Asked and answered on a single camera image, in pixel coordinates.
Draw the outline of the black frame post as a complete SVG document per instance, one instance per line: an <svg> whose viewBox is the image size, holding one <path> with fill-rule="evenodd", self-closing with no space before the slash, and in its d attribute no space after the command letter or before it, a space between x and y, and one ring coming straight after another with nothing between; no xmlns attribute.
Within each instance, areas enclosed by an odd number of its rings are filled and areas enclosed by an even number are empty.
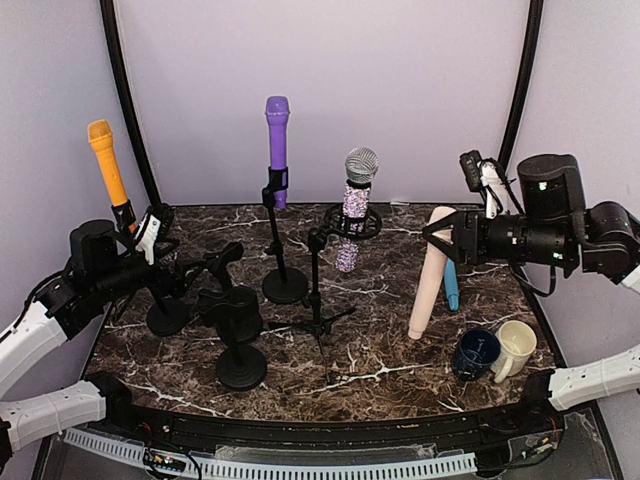
<svg viewBox="0 0 640 480"><path fill-rule="evenodd" d="M522 54L516 77L512 103L497 159L497 162L501 165L503 173L506 173L508 170L508 165L511 160L524 112L525 101L527 98L538 45L543 8L543 0L531 0L529 3Z"/></svg>
<svg viewBox="0 0 640 480"><path fill-rule="evenodd" d="M151 163L147 155L128 81L126 63L116 18L115 2L113 0L100 0L99 6L112 76L124 123L129 136L129 141L147 199L152 207L157 207L162 203L162 200L152 172Z"/></svg>

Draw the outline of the blue microphone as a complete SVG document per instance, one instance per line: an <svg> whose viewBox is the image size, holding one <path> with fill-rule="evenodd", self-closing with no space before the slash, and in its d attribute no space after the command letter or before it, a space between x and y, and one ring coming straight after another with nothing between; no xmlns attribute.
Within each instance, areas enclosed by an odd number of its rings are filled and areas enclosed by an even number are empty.
<svg viewBox="0 0 640 480"><path fill-rule="evenodd" d="M460 307L460 292L456 265L451 259L446 262L443 280L449 310L457 312Z"/></svg>

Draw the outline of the orange microphone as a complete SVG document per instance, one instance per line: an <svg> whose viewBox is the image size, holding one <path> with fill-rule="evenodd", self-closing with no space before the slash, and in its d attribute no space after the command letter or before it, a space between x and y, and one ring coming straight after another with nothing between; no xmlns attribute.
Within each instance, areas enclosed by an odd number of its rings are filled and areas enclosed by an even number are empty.
<svg viewBox="0 0 640 480"><path fill-rule="evenodd" d="M118 229L125 234L132 234L136 218L121 177L108 121L91 123L88 126L88 140L96 155Z"/></svg>

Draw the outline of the right black frame post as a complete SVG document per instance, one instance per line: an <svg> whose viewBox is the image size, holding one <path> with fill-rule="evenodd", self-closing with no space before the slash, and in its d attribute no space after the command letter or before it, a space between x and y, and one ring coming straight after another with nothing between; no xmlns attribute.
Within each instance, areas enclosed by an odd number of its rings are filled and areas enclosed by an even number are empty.
<svg viewBox="0 0 640 480"><path fill-rule="evenodd" d="M524 112L525 101L527 98L538 45L543 8L543 0L531 0L529 3L522 54L516 77L512 103L497 159L497 162L501 165L503 173L506 173L508 170L508 165L511 160Z"/></svg>

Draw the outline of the black tripod shock-mount stand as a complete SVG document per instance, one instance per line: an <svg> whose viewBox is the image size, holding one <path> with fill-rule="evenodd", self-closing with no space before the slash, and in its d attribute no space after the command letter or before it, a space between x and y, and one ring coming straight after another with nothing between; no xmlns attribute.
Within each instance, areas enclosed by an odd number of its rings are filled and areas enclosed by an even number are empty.
<svg viewBox="0 0 640 480"><path fill-rule="evenodd" d="M315 339L322 358L326 383L329 383L330 377L322 338L331 333L335 322L344 316L353 314L356 307L350 307L331 317L325 317L322 314L322 296L319 290L319 253L325 249L331 235L356 242L374 238L381 232L381 229L382 219L371 207L365 209L363 217L349 217L343 212L341 205L329 208L325 213L323 223L310 229L307 236L307 247L311 253L312 290L302 299L302 303L311 309L312 319L300 322L269 323L270 330L291 327L309 334Z"/></svg>

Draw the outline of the black stand of blue microphone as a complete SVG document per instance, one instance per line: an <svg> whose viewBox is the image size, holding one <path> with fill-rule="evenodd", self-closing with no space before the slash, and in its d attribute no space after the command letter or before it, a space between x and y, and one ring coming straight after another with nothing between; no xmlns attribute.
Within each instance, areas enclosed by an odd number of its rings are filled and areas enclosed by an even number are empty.
<svg viewBox="0 0 640 480"><path fill-rule="evenodd" d="M220 383L234 391L248 391L266 377L264 354L251 343L263 328L255 291L246 286L225 292L201 289L196 302L202 323L215 327L225 350L215 363Z"/></svg>

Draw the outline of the beige microphone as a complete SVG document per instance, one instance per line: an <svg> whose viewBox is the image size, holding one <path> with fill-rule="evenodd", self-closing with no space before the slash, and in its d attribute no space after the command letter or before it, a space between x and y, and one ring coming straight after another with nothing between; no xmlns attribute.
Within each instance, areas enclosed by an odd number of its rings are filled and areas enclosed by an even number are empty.
<svg viewBox="0 0 640 480"><path fill-rule="evenodd" d="M412 340L421 339L427 329L444 278L447 259L445 253L428 242L408 326L408 336Z"/></svg>

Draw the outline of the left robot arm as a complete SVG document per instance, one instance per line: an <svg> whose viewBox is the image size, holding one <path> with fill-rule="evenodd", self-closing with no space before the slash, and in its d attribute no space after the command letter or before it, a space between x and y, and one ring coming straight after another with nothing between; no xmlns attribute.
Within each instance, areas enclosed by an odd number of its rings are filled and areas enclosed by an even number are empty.
<svg viewBox="0 0 640 480"><path fill-rule="evenodd" d="M110 220L91 220L70 234L65 268L41 281L19 317L1 334L1 391L8 390L39 360L72 340L106 306L149 290L156 302L150 330L179 332L188 319L182 296L207 267L204 260L162 264L153 250L118 232ZM1 403L1 459L25 445L70 427L103 420L120 436L141 427L130 406L130 390L110 374L93 374L65 389L22 401Z"/></svg>

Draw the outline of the purple microphone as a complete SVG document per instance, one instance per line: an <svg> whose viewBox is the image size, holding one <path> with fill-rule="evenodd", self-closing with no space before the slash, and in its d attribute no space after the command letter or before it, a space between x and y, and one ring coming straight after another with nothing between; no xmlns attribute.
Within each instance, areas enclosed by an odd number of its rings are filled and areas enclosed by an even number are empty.
<svg viewBox="0 0 640 480"><path fill-rule="evenodd" d="M280 188L274 192L275 207L284 210L287 206L287 124L290 116L288 99L271 96L266 101L265 116L269 128L270 168L281 177Z"/></svg>

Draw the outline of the dark blue mug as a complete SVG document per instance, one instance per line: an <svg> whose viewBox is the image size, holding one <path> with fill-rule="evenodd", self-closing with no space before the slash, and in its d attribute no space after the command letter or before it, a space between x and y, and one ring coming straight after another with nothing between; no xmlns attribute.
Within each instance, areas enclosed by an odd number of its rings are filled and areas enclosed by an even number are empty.
<svg viewBox="0 0 640 480"><path fill-rule="evenodd" d="M456 345L453 374L460 381L477 381L489 371L500 352L501 345L494 333L484 328L469 329Z"/></svg>

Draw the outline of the cream mug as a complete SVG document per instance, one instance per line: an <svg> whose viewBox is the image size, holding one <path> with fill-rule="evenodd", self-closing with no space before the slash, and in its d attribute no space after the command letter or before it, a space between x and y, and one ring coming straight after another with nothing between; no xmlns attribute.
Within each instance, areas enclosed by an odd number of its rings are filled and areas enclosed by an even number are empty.
<svg viewBox="0 0 640 480"><path fill-rule="evenodd" d="M497 331L500 344L498 359L491 365L496 384L520 373L537 347L534 330L521 321L507 321Z"/></svg>

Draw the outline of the black front rail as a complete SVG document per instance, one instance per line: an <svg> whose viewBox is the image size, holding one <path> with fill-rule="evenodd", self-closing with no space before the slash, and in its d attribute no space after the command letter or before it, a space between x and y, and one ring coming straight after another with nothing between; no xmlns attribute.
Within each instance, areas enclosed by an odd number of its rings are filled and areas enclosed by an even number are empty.
<svg viewBox="0 0 640 480"><path fill-rule="evenodd" d="M214 452L223 446L294 450L355 450L409 445L452 449L503 449L510 440L564 430L562 415L545 404L514 403L468 413L364 422L275 422L224 419L137 405L125 423L91 422L104 433Z"/></svg>

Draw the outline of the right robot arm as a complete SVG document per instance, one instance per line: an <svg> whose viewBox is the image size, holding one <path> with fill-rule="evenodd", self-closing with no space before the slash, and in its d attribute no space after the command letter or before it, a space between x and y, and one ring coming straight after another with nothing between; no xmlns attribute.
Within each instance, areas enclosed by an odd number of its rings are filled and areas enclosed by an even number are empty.
<svg viewBox="0 0 640 480"><path fill-rule="evenodd" d="M517 166L523 211L489 218L480 210L453 211L422 230L425 240L451 260L478 265L505 260L597 273L615 285L639 289L639 221L622 205L585 202L576 158L541 154ZM529 377L522 403L510 413L521 434L534 432L557 411L639 387L639 349L577 367L546 370Z"/></svg>

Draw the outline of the black stand of orange microphone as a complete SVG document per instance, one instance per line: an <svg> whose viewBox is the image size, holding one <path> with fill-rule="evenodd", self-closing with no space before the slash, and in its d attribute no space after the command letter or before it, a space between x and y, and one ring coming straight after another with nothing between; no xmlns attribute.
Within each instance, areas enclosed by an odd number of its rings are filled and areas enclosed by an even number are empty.
<svg viewBox="0 0 640 480"><path fill-rule="evenodd" d="M125 234L118 229L116 222L117 234L116 240L125 247L125 251L118 256L116 268L118 277L116 286L123 291L133 294L145 285L145 267L149 265L141 252L135 250L133 244L134 232ZM165 257L170 253L156 253L157 257L153 265L163 265L170 268L170 264ZM180 299L171 297L165 298L162 302L154 300L146 316L146 325L156 336L168 337L179 333L186 325L188 319L187 308Z"/></svg>

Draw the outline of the left black frame post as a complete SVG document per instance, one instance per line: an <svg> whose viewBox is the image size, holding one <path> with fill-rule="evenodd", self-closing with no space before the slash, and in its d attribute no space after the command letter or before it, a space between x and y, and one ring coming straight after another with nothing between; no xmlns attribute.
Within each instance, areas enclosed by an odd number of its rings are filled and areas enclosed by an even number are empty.
<svg viewBox="0 0 640 480"><path fill-rule="evenodd" d="M129 141L147 199L152 207L157 207L162 203L162 200L152 172L151 163L147 155L128 81L126 63L116 18L115 2L113 0L100 0L99 6L112 76L124 123L129 136Z"/></svg>

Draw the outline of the black stand of beige microphone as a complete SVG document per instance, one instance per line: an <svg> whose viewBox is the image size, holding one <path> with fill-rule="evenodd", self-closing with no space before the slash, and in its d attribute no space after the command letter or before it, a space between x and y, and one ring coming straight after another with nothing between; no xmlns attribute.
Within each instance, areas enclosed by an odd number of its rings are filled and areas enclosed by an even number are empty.
<svg viewBox="0 0 640 480"><path fill-rule="evenodd" d="M240 345L256 340L263 328L255 290L234 286L227 269L231 262L240 260L243 254L243 245L234 241L222 251L204 256L207 270L218 280L222 291L202 288L198 291L196 302L197 313L204 326L215 327L222 337L222 321L228 320L231 332Z"/></svg>

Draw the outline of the glitter silver-head microphone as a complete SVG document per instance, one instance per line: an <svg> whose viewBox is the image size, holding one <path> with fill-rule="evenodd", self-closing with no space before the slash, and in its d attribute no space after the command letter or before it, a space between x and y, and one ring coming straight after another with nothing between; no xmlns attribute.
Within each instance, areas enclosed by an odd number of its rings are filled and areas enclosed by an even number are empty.
<svg viewBox="0 0 640 480"><path fill-rule="evenodd" d="M368 147L351 150L345 160L347 181L343 195L342 213L352 219L364 218L371 196L371 184L379 169L377 154ZM350 238L340 238L335 267L343 273L354 270L358 245Z"/></svg>

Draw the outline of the black stand of purple microphone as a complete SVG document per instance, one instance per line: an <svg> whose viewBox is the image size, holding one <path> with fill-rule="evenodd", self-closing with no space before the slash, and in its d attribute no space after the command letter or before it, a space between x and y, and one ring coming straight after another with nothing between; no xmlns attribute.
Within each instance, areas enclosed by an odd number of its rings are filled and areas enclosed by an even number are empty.
<svg viewBox="0 0 640 480"><path fill-rule="evenodd" d="M265 253L274 255L277 262L277 268L264 277L262 290L267 300L282 305L300 301L307 294L309 285L306 275L301 270L286 266L283 244L276 221L276 193L285 192L288 188L284 181L287 172L287 168L274 170L269 167L268 183L262 189L262 205L267 210L272 234L272 243L265 250Z"/></svg>

